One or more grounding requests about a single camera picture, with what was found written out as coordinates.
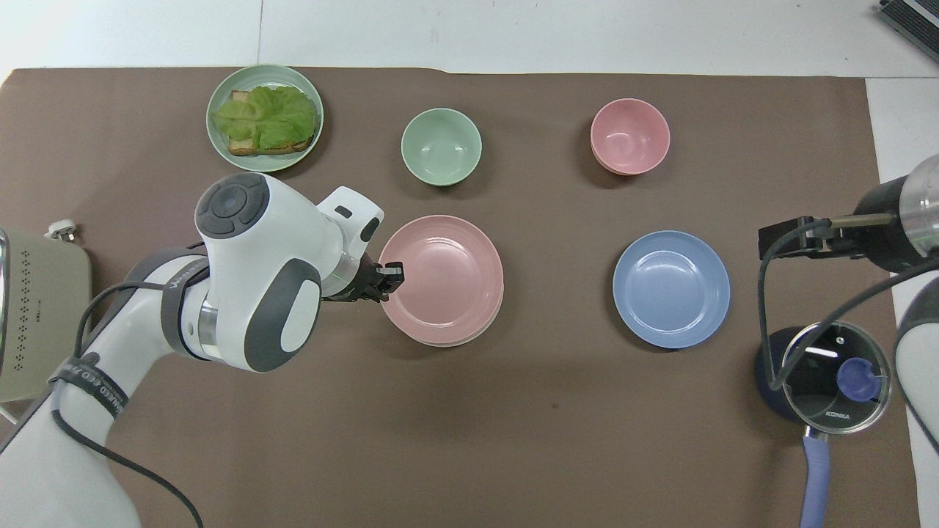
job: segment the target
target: sandwich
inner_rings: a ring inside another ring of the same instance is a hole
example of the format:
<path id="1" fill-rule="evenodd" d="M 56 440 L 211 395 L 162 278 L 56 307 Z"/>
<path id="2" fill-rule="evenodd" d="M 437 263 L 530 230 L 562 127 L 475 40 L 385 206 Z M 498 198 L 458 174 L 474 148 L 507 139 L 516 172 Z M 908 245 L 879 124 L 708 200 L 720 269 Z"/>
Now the sandwich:
<path id="1" fill-rule="evenodd" d="M 316 109 L 293 86 L 232 90 L 231 100 L 210 115 L 235 156 L 302 152 L 316 132 Z"/>

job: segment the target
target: green lettuce leaf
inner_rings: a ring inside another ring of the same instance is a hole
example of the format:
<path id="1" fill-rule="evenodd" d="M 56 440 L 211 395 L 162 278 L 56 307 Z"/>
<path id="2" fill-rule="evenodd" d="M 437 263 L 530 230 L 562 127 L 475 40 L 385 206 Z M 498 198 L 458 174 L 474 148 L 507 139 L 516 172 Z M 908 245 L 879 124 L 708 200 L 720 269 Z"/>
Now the green lettuce leaf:
<path id="1" fill-rule="evenodd" d="M 260 150 L 301 143 L 316 131 L 316 110 L 293 86 L 258 86 L 247 102 L 227 101 L 210 113 L 219 130 L 233 140 L 252 138 Z"/>

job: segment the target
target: brown table surface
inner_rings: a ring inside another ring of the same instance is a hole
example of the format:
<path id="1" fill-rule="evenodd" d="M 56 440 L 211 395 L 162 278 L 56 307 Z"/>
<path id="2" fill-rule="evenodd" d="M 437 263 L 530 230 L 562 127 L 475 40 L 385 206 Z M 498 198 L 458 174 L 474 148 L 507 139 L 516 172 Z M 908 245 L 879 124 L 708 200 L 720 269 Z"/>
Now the brown table surface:
<path id="1" fill-rule="evenodd" d="M 237 172 L 205 130 L 208 97 L 233 70 L 14 71 L 0 89 L 0 225 L 76 220 L 96 291 L 196 241 L 196 201 Z M 110 447 L 186 492 L 206 526 L 797 524 L 802 428 L 753 382 L 756 232 L 850 212 L 877 184 L 862 80 L 300 71 L 326 126 L 278 176 L 315 202 L 338 185 L 375 200 L 386 218 L 373 256 L 425 214 L 475 223 L 502 259 L 499 317 L 467 345 L 434 349 L 373 303 L 337 303 L 299 357 L 266 375 L 165 358 Z M 642 176 L 612 175 L 590 151 L 593 114 L 620 97 L 670 123 L 668 157 Z M 484 138 L 478 168 L 452 188 L 420 183 L 400 157 L 405 125 L 435 106 L 464 112 Z M 675 352 L 631 334 L 611 295 L 619 255 L 660 229 L 707 241 L 731 277 L 723 326 Z M 865 261 L 779 261 L 770 327 L 818 320 L 884 278 Z M 892 346 L 888 296 L 846 320 Z M 918 525 L 898 397 L 831 451 L 826 526 Z M 145 526 L 191 524 L 171 495 L 114 471 Z"/>

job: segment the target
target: pink bowl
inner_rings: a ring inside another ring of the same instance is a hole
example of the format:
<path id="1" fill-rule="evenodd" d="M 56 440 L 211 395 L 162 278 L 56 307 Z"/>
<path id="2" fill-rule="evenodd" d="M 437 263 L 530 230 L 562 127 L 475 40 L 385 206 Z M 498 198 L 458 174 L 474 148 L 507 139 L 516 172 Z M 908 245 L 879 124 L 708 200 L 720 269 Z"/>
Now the pink bowl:
<path id="1" fill-rule="evenodd" d="M 670 143 L 669 123 L 654 106 L 638 99 L 607 103 L 590 127 L 593 156 L 616 174 L 652 170 L 665 159 Z"/>
<path id="2" fill-rule="evenodd" d="M 418 218 L 392 235 L 379 260 L 405 266 L 405 282 L 381 307 L 395 326 L 425 345 L 462 345 L 499 313 L 499 253 L 466 220 L 442 214 Z"/>

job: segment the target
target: toast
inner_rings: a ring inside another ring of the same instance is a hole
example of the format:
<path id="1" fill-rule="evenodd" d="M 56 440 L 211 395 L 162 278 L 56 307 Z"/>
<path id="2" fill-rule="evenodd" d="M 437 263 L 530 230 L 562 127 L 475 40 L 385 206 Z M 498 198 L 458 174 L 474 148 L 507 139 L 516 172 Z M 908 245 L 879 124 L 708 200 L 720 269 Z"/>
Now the toast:
<path id="1" fill-rule="evenodd" d="M 244 90 L 232 90 L 232 101 L 248 101 L 248 94 L 250 91 Z M 275 156 L 277 154 L 292 154 L 294 152 L 303 152 L 306 150 L 310 143 L 313 141 L 313 136 L 306 138 L 306 140 L 299 143 L 292 143 L 288 145 L 283 145 L 282 147 L 277 148 L 268 148 L 266 150 L 258 150 L 254 147 L 254 140 L 252 138 L 242 139 L 242 140 L 233 140 L 228 139 L 228 151 L 234 156 L 255 156 L 257 154 L 262 154 L 265 156 Z"/>

